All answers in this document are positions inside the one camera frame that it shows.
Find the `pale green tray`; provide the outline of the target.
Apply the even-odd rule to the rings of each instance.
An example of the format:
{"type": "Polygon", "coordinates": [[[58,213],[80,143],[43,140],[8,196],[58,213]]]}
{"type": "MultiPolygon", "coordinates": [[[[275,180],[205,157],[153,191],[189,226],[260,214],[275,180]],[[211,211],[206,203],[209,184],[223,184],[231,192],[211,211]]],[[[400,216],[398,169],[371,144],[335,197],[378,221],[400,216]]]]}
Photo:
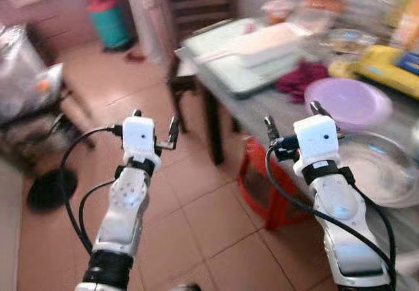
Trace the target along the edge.
{"type": "Polygon", "coordinates": [[[300,60],[317,61],[317,56],[305,51],[302,47],[306,39],[300,43],[294,52],[259,66],[247,68],[242,65],[239,57],[219,58],[203,64],[195,62],[195,58],[221,50],[234,37],[251,33],[260,28],[268,27],[260,22],[245,18],[204,31],[201,34],[188,37],[177,50],[177,57],[194,68],[206,68],[219,79],[219,84],[236,98],[246,98],[267,87],[272,87],[276,79],[292,72],[300,60]]]}

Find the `dark wooden chair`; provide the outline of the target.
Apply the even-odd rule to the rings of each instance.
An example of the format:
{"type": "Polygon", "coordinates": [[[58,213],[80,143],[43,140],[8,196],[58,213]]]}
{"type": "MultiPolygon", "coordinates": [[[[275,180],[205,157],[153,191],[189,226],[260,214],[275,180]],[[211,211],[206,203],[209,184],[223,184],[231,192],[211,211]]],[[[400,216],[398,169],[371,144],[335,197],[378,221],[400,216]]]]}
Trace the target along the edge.
{"type": "MultiPolygon", "coordinates": [[[[237,0],[164,0],[172,50],[181,43],[200,33],[204,28],[218,24],[237,15],[237,0]]],[[[168,64],[165,84],[170,91],[173,111],[179,119],[180,132],[189,132],[183,120],[182,98],[186,93],[196,94],[198,81],[194,73],[185,71],[185,65],[176,54],[172,54],[168,64]]]]}

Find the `yellow plastic cup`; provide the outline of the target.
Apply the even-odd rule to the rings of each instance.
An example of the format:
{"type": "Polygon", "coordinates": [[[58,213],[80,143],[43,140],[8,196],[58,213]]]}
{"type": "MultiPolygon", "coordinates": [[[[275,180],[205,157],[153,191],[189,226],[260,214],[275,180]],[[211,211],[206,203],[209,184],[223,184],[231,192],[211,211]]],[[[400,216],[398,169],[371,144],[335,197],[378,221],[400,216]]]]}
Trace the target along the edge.
{"type": "Polygon", "coordinates": [[[327,72],[331,77],[341,79],[356,79],[355,63],[351,60],[333,60],[327,66],[327,72]]]}

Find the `red plastic stool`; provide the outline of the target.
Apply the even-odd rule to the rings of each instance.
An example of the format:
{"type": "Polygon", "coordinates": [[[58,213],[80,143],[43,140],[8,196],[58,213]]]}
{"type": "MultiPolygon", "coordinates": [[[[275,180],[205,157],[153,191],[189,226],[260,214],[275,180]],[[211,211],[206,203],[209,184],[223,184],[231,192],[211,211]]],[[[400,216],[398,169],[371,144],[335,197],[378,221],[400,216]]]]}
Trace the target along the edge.
{"type": "Polygon", "coordinates": [[[262,228],[274,231],[286,225],[294,225],[311,218],[304,211],[297,209],[281,196],[270,183],[269,177],[275,178],[288,195],[308,203],[302,191],[284,168],[276,161],[270,162],[272,171],[264,169],[266,151],[257,139],[248,136],[243,139],[244,154],[236,175],[236,183],[242,197],[252,212],[263,219],[262,228]]]}

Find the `small cup with pink lid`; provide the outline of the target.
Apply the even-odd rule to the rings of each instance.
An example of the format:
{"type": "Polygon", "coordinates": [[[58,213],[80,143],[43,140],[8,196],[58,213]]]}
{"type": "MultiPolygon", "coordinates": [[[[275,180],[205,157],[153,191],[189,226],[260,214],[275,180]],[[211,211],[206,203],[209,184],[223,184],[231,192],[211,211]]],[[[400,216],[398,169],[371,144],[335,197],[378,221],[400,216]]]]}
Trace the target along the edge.
{"type": "Polygon", "coordinates": [[[261,10],[263,10],[269,24],[280,24],[280,22],[287,21],[296,5],[294,1],[272,0],[266,1],[261,6],[261,10]]]}

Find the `yellow kitchen towel package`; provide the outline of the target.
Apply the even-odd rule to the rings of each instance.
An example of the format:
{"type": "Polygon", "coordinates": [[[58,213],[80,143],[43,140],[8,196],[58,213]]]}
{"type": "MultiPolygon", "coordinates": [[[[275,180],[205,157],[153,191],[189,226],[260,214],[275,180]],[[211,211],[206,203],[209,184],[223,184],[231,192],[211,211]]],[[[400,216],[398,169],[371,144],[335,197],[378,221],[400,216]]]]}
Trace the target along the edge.
{"type": "Polygon", "coordinates": [[[419,55],[416,52],[371,45],[360,56],[354,72],[419,99],[419,55]]]}

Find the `dark red cloth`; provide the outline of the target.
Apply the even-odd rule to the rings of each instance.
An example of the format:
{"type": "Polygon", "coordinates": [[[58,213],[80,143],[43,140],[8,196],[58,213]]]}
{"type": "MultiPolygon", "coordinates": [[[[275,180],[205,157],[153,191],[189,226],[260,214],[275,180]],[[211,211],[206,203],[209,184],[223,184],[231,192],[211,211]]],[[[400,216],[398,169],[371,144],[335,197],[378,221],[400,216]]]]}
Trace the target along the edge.
{"type": "Polygon", "coordinates": [[[300,60],[297,68],[290,73],[282,75],[276,81],[276,90],[288,94],[289,101],[293,104],[302,104],[304,102],[304,93],[306,87],[318,79],[329,77],[327,67],[320,62],[308,62],[300,60]]]}

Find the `orange sauce bottle white cap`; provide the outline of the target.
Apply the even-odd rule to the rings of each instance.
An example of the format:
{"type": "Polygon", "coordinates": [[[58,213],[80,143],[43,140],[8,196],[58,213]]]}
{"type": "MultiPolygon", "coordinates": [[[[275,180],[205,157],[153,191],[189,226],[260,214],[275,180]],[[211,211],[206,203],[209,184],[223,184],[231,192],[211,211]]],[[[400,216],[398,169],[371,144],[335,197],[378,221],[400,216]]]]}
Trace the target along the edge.
{"type": "Polygon", "coordinates": [[[419,39],[419,0],[410,0],[402,13],[390,45],[403,50],[416,48],[419,39]]]}

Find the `dark metal rack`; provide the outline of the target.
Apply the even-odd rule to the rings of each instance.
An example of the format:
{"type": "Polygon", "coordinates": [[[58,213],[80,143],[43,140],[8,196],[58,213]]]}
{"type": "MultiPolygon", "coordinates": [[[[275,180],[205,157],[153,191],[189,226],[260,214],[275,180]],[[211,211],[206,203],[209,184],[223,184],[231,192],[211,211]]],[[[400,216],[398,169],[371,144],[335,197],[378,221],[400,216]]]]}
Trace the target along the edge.
{"type": "Polygon", "coordinates": [[[84,117],[92,118],[88,102],[71,87],[63,85],[59,96],[51,102],[8,121],[0,121],[0,160],[18,169],[24,176],[38,177],[37,156],[30,148],[49,141],[57,134],[66,134],[69,139],[82,134],[78,121],[72,120],[62,107],[66,99],[71,99],[84,117]]]}

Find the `round steel plate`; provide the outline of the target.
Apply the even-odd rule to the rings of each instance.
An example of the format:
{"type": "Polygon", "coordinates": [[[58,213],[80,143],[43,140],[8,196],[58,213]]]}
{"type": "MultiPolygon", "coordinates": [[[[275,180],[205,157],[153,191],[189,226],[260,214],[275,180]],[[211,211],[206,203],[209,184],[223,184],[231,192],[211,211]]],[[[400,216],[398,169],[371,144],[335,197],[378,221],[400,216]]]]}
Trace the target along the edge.
{"type": "Polygon", "coordinates": [[[341,163],[374,203],[394,209],[419,205],[419,164],[386,136],[350,133],[338,141],[341,163]]]}

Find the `green gas cylinder red top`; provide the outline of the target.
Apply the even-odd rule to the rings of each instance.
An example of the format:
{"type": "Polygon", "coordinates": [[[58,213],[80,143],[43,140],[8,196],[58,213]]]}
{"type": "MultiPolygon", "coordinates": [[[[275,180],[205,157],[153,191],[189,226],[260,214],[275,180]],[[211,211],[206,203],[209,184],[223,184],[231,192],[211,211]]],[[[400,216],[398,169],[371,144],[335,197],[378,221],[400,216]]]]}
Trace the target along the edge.
{"type": "Polygon", "coordinates": [[[124,52],[134,46],[117,0],[87,0],[87,11],[105,52],[124,52]]]}

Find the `small steel bowl with food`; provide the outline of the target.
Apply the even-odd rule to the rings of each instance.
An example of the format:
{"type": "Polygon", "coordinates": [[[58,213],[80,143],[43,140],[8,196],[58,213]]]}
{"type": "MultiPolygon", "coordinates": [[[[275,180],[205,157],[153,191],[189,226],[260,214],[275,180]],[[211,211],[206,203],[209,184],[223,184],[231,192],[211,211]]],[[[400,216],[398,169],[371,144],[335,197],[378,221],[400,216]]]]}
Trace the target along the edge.
{"type": "Polygon", "coordinates": [[[369,46],[374,45],[378,37],[352,28],[336,28],[327,34],[324,40],[326,45],[335,52],[345,54],[362,54],[369,46]]]}

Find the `silver foil bag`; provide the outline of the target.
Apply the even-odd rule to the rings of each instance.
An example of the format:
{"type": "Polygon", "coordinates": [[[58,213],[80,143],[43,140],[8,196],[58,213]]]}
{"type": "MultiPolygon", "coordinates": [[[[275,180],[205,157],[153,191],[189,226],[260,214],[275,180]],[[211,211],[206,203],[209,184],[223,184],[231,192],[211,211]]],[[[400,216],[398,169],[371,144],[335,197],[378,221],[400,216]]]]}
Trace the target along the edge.
{"type": "Polygon", "coordinates": [[[0,26],[0,123],[57,102],[63,70],[42,61],[24,25],[0,26]]]}

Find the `lilac plastic bowl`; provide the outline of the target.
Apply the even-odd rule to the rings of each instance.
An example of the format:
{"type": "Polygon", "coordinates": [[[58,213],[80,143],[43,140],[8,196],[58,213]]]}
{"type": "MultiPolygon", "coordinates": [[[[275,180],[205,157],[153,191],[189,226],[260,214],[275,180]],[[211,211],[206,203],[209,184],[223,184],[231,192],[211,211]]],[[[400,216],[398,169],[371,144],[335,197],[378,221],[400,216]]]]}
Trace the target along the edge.
{"type": "Polygon", "coordinates": [[[356,79],[318,79],[303,97],[306,104],[320,103],[345,132],[382,125],[393,112],[392,100],[383,91],[356,79]]]}

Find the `black round floor base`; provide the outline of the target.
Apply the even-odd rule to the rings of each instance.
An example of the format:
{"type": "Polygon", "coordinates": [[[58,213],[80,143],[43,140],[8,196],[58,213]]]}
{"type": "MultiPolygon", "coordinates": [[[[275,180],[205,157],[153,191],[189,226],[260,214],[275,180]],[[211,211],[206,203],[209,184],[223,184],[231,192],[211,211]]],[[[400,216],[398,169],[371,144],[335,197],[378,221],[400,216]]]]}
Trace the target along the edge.
{"type": "Polygon", "coordinates": [[[58,209],[75,194],[77,183],[75,171],[51,169],[34,180],[26,196],[27,207],[36,213],[58,209]]]}

